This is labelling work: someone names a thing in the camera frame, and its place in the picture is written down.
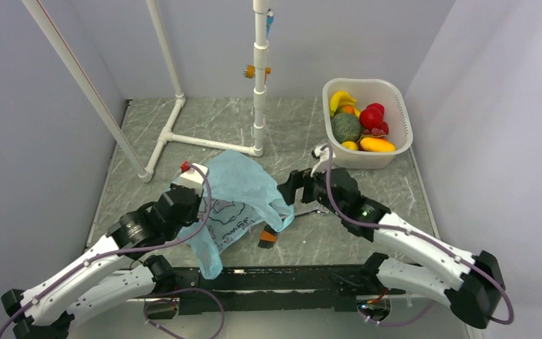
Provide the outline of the light blue plastic bag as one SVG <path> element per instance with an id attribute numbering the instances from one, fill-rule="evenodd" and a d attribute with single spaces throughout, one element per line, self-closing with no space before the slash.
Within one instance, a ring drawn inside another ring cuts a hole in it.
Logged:
<path id="1" fill-rule="evenodd" d="M 186 243 L 202 276 L 213 280 L 222 272 L 225 249 L 262 222 L 281 232 L 293 221 L 294 207 L 285 203 L 277 182 L 261 165 L 242 153 L 226 150 L 205 166 L 212 200 L 204 190 L 198 221 L 183 228 L 179 238 L 194 235 Z"/>

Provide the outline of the yellow fake lemon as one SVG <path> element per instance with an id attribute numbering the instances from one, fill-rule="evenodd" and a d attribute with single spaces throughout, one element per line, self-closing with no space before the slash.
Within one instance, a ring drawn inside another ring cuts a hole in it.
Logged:
<path id="1" fill-rule="evenodd" d="M 341 143 L 341 146 L 343 146 L 346 149 L 353 150 L 353 151 L 358 151 L 359 150 L 359 145 L 356 142 L 353 142 L 353 141 L 345 141 L 345 142 Z"/>

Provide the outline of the orange fake mango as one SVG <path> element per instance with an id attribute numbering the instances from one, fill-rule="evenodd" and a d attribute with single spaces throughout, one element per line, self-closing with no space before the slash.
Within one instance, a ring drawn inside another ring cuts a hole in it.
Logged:
<path id="1" fill-rule="evenodd" d="M 365 137 L 359 141 L 360 149 L 366 152 L 388 153 L 396 151 L 396 147 L 389 141 L 381 138 Z"/>

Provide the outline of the yellow fake banana bunch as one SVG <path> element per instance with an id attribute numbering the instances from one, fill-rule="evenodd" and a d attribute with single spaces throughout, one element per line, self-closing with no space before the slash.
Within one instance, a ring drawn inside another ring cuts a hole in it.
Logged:
<path id="1" fill-rule="evenodd" d="M 348 92 L 343 90 L 337 91 L 329 100 L 330 116 L 333 117 L 337 109 L 346 105 L 355 105 L 357 100 Z"/>

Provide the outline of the large red fake apple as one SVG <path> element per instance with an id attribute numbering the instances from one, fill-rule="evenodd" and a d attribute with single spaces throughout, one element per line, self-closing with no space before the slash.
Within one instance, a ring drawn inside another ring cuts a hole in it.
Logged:
<path id="1" fill-rule="evenodd" d="M 375 107 L 368 107 L 361 111 L 359 122 L 365 129 L 379 128 L 384 122 L 384 114 Z"/>

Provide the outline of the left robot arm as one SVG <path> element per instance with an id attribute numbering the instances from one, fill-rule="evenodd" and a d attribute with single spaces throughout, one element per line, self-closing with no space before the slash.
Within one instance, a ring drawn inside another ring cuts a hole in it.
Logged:
<path id="1" fill-rule="evenodd" d="M 120 217 L 104 236 L 56 275 L 28 290 L 12 289 L 1 302 L 16 338 L 67 338 L 92 317 L 135 297 L 168 295 L 174 272 L 160 255 L 123 275 L 114 273 L 144 254 L 176 246 L 195 236 L 180 231 L 199 220 L 209 185 L 171 183 L 158 201 Z"/>

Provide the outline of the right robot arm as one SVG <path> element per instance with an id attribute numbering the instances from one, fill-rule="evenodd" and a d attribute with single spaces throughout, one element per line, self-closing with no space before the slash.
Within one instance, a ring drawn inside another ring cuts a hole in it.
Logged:
<path id="1" fill-rule="evenodd" d="M 355 279 L 361 289 L 421 295 L 478 329 L 490 322 L 513 322 L 514 309 L 494 255 L 458 249 L 414 227 L 387 206 L 364 196 L 345 169 L 294 170 L 277 189 L 289 205 L 301 189 L 302 203 L 326 207 L 352 235 L 386 244 L 414 260 L 408 264 L 387 254 L 372 254 Z"/>

